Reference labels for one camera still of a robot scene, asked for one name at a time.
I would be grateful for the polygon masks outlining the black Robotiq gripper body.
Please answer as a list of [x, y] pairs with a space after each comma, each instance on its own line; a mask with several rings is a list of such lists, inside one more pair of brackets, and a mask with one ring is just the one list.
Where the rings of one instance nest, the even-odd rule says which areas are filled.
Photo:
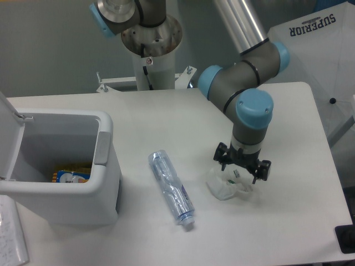
[[232, 145], [227, 152], [227, 165], [234, 164], [242, 168], [256, 168], [258, 166], [258, 156], [260, 150], [252, 154], [243, 153], [243, 149], [236, 150]]

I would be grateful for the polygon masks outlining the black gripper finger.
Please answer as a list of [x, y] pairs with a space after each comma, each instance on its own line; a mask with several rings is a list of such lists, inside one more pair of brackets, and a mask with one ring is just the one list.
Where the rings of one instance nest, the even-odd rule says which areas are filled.
[[257, 180], [267, 181], [270, 174], [271, 164], [272, 162], [269, 160], [257, 160], [252, 166], [249, 167], [249, 172], [253, 175], [253, 185]]
[[214, 161], [217, 161], [221, 165], [221, 171], [224, 171], [226, 166], [231, 163], [229, 155], [229, 148], [223, 142], [220, 142], [215, 150]]

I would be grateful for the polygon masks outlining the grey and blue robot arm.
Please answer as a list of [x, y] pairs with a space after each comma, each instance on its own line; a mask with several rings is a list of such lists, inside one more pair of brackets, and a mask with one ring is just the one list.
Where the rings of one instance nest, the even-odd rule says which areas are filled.
[[[254, 180], [267, 180], [271, 163], [259, 154], [272, 119], [273, 100], [259, 86], [283, 71], [290, 55], [267, 37], [249, 1], [216, 1], [241, 60], [229, 68], [213, 65], [197, 86], [233, 123], [229, 145], [219, 144], [214, 160], [222, 167], [245, 168]], [[132, 54], [138, 90], [175, 88], [169, 59], [181, 43], [180, 23], [167, 14], [165, 1], [94, 1], [89, 7], [106, 37], [119, 35]]]

